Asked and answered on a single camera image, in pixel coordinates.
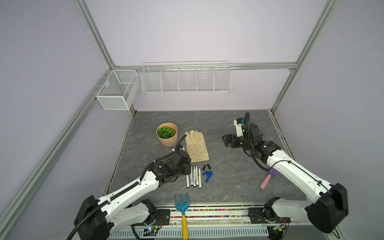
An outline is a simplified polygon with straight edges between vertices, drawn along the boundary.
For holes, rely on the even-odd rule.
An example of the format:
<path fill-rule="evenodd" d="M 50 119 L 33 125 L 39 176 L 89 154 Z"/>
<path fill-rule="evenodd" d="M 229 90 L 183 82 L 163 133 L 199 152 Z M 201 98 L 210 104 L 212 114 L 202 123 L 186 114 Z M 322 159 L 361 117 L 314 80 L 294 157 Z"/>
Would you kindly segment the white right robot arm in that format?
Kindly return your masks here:
<path fill-rule="evenodd" d="M 263 170 L 276 170 L 306 196 L 304 201 L 270 199 L 264 206 L 265 219 L 293 218 L 311 223 L 330 234 L 349 214 L 348 191 L 340 183 L 316 176 L 273 141 L 265 141 L 254 123 L 234 121 L 236 134 L 223 135 L 226 147 L 241 148 Z"/>

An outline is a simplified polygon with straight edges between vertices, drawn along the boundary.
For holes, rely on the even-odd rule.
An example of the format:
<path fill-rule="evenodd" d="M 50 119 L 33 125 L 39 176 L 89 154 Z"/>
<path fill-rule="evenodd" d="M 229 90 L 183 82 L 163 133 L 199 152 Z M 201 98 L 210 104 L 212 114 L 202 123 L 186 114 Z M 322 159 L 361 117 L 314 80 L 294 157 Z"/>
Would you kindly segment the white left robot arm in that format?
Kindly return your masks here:
<path fill-rule="evenodd" d="M 106 240 L 114 232 L 134 224 L 155 221 L 157 208 L 150 200 L 133 203 L 142 196 L 179 176 L 189 175 L 191 158 L 187 152 L 177 149 L 163 160 L 151 162 L 140 177 L 115 192 L 95 198 L 86 198 L 74 220 L 74 228 L 67 237 L 79 235 L 82 240 Z"/>

